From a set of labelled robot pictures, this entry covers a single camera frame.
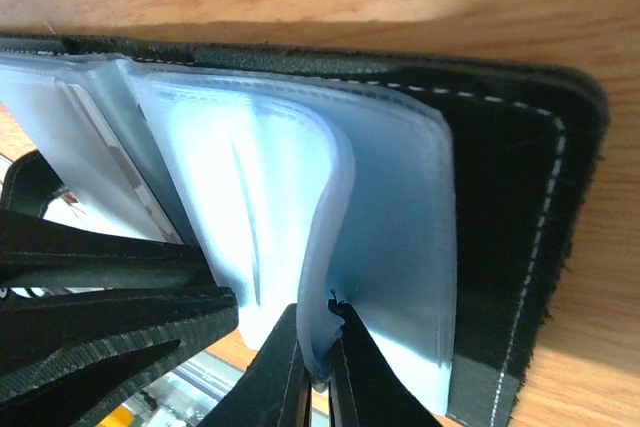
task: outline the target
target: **black leather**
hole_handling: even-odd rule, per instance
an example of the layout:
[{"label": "black leather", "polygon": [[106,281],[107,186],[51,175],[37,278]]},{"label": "black leather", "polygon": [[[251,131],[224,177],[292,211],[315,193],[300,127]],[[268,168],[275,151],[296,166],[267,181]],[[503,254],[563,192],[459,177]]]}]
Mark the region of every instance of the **black leather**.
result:
[{"label": "black leather", "polygon": [[607,124],[592,80],[553,66],[267,45],[12,37],[0,49],[119,52],[140,62],[370,83],[439,109],[453,132],[458,228],[448,415],[474,426],[508,423]]}]

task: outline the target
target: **wooden table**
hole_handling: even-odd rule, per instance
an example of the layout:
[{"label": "wooden table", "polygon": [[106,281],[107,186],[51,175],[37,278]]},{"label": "wooden table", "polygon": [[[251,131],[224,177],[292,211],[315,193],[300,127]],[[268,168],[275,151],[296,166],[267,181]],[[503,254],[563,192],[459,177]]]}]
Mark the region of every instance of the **wooden table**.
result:
[{"label": "wooden table", "polygon": [[[604,161],[513,424],[640,425],[640,0],[0,0],[0,29],[440,52],[590,73],[611,101]],[[0,113],[0,151],[16,157],[28,147],[12,129]],[[250,358],[234,339],[216,350]]]}]

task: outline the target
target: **wallet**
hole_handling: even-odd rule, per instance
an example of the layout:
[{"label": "wallet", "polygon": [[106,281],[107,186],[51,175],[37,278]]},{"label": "wallet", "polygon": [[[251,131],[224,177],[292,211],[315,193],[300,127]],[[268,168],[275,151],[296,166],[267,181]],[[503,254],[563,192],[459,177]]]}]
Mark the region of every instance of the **wallet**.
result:
[{"label": "wallet", "polygon": [[[200,245],[216,282],[238,297],[241,331],[243,318],[266,325],[256,346],[284,302],[271,273],[290,262],[299,270],[283,270],[277,285],[297,295],[298,337],[318,381],[339,328],[322,309],[331,290],[382,333],[374,339],[423,405],[463,425],[509,422],[607,125],[593,80],[562,67],[446,56],[103,37],[3,37],[3,54],[18,63],[37,56],[45,70],[66,62],[98,72],[92,81],[68,74],[55,88],[83,112],[75,145],[95,145],[84,132],[100,133],[99,161],[65,163],[68,152],[56,158],[36,145],[72,191],[96,172],[125,192],[117,205],[99,201],[109,198],[100,186],[84,193],[114,217],[129,216],[120,235]],[[35,87],[0,100],[43,99],[38,89],[51,85],[34,80],[41,74],[20,70],[17,84]],[[86,111],[96,98],[98,116]],[[49,99],[38,108],[54,119],[64,106]],[[69,128],[7,107],[32,138]],[[232,146],[224,155],[223,138]],[[232,174],[233,192],[225,190]],[[236,225],[239,217],[249,220]],[[298,224],[271,239],[282,225],[275,218]],[[253,250],[224,250],[243,235]],[[291,246],[301,246],[297,256]],[[245,257],[229,260],[237,252]],[[249,266],[242,281],[227,260]],[[264,313],[269,306],[277,315]],[[394,366],[396,354],[404,360]],[[402,371],[412,358],[414,368]]]}]

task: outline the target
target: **white stitching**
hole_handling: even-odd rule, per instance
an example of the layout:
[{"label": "white stitching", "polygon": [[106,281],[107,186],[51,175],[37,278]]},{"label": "white stitching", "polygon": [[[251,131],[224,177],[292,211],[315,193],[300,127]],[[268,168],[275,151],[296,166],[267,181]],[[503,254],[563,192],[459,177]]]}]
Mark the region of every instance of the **white stitching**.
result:
[{"label": "white stitching", "polygon": [[[535,110],[535,112],[541,115],[551,115],[551,113],[547,110],[542,110],[537,108],[533,108],[533,110]],[[560,117],[555,117],[553,123],[558,131],[558,141],[556,145],[556,159],[553,162],[553,168],[551,170],[551,173],[549,174],[549,179],[547,180],[546,196],[544,199],[544,203],[542,205],[542,214],[540,214],[540,218],[538,219],[538,225],[537,225],[538,230],[536,231],[536,235],[533,240],[533,247],[531,249],[531,256],[529,258],[527,275],[524,279],[522,290],[520,291],[520,296],[519,296],[520,298],[518,300],[518,310],[516,311],[516,316],[513,319],[511,333],[509,334],[509,343],[507,344],[507,352],[504,358],[504,362],[502,363],[502,368],[500,369],[500,376],[498,377],[498,386],[496,388],[496,394],[493,400],[493,408],[491,409],[490,427],[494,427],[496,423],[496,414],[498,412],[498,404],[500,403],[500,394],[502,393],[502,384],[504,382],[504,376],[507,373],[507,368],[509,367],[509,362],[511,361],[511,354],[513,352],[513,347],[515,345],[516,332],[520,324],[520,317],[522,316],[522,311],[524,310],[524,304],[527,297],[527,293],[529,291],[529,284],[531,282],[533,270],[535,269],[535,266],[536,266],[536,260],[538,259],[538,252],[540,250],[540,240],[542,239],[542,228],[544,227],[547,221],[549,206],[551,205],[552,197],[555,192],[555,187],[558,181],[558,176],[560,175],[560,170],[562,169],[562,156],[564,154],[564,151],[567,145],[565,127],[564,127],[564,123],[562,122],[562,119]]]}]

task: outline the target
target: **card holder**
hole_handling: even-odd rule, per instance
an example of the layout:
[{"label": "card holder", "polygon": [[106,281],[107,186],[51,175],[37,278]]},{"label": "card holder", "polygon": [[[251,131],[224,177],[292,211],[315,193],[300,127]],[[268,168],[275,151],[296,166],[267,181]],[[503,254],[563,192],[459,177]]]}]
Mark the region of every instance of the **card holder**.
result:
[{"label": "card holder", "polygon": [[591,79],[553,66],[264,45],[5,37],[0,48],[118,53],[160,69],[188,64],[329,80],[345,91],[383,86],[437,109],[455,159],[448,415],[469,425],[507,424],[607,124],[605,96]]}]

